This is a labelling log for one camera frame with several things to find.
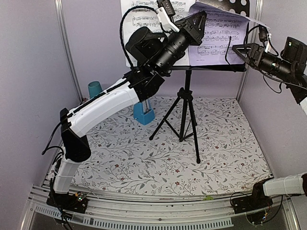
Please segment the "purple sheet music page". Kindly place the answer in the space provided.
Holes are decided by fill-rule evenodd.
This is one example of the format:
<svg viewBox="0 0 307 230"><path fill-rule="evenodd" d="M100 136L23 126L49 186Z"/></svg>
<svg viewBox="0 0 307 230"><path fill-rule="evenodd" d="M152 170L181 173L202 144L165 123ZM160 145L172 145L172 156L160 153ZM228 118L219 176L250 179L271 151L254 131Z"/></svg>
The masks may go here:
<svg viewBox="0 0 307 230"><path fill-rule="evenodd" d="M232 46L243 44L249 22L267 27L248 16L225 11L199 0L190 7L189 15L201 11L207 14L204 36L201 45L189 46L191 66L243 64L244 61L232 51Z"/></svg>

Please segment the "sheet music booklet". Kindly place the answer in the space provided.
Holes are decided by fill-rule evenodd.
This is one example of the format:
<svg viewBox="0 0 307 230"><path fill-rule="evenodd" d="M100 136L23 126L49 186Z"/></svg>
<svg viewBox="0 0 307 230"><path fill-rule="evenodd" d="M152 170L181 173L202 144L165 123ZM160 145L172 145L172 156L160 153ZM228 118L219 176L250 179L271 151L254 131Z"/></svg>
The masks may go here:
<svg viewBox="0 0 307 230"><path fill-rule="evenodd" d="M173 21L176 22L189 15L190 7L195 3L194 0L172 0L171 4L175 10L175 16L173 16ZM120 2L121 13L124 14L128 9L135 6L148 6L157 11L157 1L155 0L122 0ZM147 27L153 33L162 33L162 29L159 23L158 16L155 12L148 9L135 9L128 13L124 19L122 34L124 39L124 44L126 44L131 37L131 35L141 27Z"/></svg>

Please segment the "blue metronome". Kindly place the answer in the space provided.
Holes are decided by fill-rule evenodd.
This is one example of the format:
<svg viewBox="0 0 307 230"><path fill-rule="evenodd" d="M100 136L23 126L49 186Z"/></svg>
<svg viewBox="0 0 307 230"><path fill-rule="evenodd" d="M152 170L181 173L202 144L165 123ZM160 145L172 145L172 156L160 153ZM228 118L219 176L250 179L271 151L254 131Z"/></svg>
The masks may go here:
<svg viewBox="0 0 307 230"><path fill-rule="evenodd" d="M133 117L142 125L148 125L155 119L154 110L150 100L146 99L141 103L136 103L133 107Z"/></svg>

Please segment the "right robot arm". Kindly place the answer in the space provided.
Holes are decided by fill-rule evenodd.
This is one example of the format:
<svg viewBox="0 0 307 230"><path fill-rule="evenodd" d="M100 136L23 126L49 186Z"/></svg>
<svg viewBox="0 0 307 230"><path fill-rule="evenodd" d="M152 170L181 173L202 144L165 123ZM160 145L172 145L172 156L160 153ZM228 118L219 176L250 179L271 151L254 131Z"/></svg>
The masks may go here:
<svg viewBox="0 0 307 230"><path fill-rule="evenodd" d="M232 50L250 67L269 77L275 76L284 83L303 111L307 110L307 46L288 37L280 57L256 43L234 45ZM273 204L278 195L300 196L307 194L307 174L301 173L282 178L268 178L253 185L251 195L230 200L236 214L265 208Z"/></svg>

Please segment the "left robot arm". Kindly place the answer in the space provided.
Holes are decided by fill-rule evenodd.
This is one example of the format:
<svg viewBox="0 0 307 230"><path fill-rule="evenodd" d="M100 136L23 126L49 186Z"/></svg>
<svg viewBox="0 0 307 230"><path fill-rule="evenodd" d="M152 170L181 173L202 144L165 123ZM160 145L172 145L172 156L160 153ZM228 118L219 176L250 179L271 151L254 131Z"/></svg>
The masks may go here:
<svg viewBox="0 0 307 230"><path fill-rule="evenodd" d="M84 213L87 199L69 194L71 181L79 165L90 158L87 132L118 111L154 96L169 76L172 66L189 46L201 44L207 14L204 11L171 22L170 34L154 33L148 27L137 29L124 45L124 52L137 60L130 71L114 85L71 110L62 109L58 128L62 157L57 160L47 199L65 217L67 211Z"/></svg>

